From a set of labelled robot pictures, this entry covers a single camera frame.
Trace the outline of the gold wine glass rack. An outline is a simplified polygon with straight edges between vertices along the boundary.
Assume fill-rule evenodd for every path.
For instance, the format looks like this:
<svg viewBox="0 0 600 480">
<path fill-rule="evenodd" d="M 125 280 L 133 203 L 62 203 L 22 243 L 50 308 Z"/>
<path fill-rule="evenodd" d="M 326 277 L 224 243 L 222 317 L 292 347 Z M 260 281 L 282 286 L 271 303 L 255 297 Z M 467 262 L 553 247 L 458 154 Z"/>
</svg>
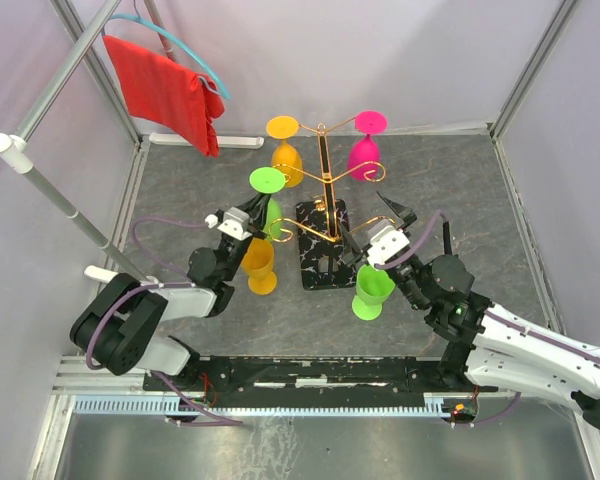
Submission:
<svg viewBox="0 0 600 480">
<path fill-rule="evenodd" d="M 341 124 L 354 124 L 356 116 Z M 284 243 L 293 238 L 297 240 L 301 282 L 305 290 L 350 288 L 356 283 L 356 269 L 345 265 L 342 260 L 343 242 L 339 223 L 343 223 L 346 228 L 350 224 L 345 202 L 336 197 L 335 184 L 338 180 L 351 176 L 347 166 L 342 174 L 336 175 L 332 171 L 328 145 L 328 134 L 333 131 L 331 127 L 320 123 L 312 128 L 299 123 L 299 130 L 301 129 L 316 135 L 320 164 L 320 173 L 317 175 L 309 173 L 303 167 L 303 180 L 310 178 L 318 181 L 322 186 L 322 194 L 310 201 L 297 203 L 294 219 L 280 219 L 282 235 L 279 242 Z M 380 182 L 385 176 L 386 170 L 380 161 L 376 178 L 364 182 Z"/>
</svg>

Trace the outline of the orange goblet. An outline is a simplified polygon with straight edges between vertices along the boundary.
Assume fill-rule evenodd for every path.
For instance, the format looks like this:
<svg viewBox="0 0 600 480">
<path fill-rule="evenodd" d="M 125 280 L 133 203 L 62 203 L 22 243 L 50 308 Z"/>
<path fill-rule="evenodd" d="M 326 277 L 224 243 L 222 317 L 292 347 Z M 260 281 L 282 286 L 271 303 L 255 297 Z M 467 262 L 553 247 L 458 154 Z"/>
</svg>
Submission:
<svg viewBox="0 0 600 480">
<path fill-rule="evenodd" d="M 241 262 L 248 277 L 249 289 L 257 295 L 268 295 L 277 286 L 274 268 L 274 248 L 267 240 L 254 238 Z"/>
<path fill-rule="evenodd" d="M 304 177 L 300 154 L 288 142 L 298 130 L 298 121 L 286 115 L 276 116 L 270 119 L 266 125 L 267 134 L 279 141 L 279 145 L 272 154 L 271 166 L 284 174 L 287 188 L 297 186 Z"/>
</svg>

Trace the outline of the magenta goblet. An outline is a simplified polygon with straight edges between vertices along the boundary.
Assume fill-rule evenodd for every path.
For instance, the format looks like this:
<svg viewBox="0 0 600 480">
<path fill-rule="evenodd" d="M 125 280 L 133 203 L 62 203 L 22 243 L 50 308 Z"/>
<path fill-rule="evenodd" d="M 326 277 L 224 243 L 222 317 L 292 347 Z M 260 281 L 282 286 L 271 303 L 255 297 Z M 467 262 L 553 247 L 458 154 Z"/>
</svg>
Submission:
<svg viewBox="0 0 600 480">
<path fill-rule="evenodd" d="M 364 137 L 351 148 L 347 170 L 357 181 L 373 181 L 380 164 L 380 149 L 374 135 L 383 133 L 388 125 L 386 117 L 374 110 L 359 113 L 354 120 L 356 130 Z"/>
</svg>

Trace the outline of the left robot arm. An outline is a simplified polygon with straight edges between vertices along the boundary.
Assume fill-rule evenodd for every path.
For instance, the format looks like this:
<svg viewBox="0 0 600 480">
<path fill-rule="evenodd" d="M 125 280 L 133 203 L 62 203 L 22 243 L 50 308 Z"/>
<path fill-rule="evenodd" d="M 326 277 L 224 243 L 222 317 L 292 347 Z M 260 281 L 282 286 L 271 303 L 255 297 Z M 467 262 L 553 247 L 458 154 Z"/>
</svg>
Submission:
<svg viewBox="0 0 600 480">
<path fill-rule="evenodd" d="M 127 273 L 112 275 L 71 327 L 71 342 L 85 352 L 90 369 L 121 376 L 133 368 L 157 370 L 179 390 L 195 387 L 198 354 L 183 342 L 156 334 L 162 322 L 211 318 L 228 306 L 230 284 L 255 239 L 265 237 L 271 196 L 206 216 L 204 226 L 220 232 L 217 247 L 195 249 L 184 282 L 146 282 Z"/>
</svg>

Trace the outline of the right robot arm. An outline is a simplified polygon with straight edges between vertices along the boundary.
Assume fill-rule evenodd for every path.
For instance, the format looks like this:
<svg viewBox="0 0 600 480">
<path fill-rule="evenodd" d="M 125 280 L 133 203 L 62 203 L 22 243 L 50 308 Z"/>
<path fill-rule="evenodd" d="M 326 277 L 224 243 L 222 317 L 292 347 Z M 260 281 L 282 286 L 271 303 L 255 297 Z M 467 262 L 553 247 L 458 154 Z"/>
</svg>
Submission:
<svg viewBox="0 0 600 480">
<path fill-rule="evenodd" d="M 439 382 L 531 395 L 570 408 L 600 430 L 600 347 L 530 322 L 473 290 L 474 276 L 452 250 L 450 221 L 441 210 L 413 241 L 414 211 L 386 199 L 401 222 L 371 228 L 360 246 L 339 228 L 347 262 L 385 272 L 425 323 L 447 342 Z"/>
</svg>

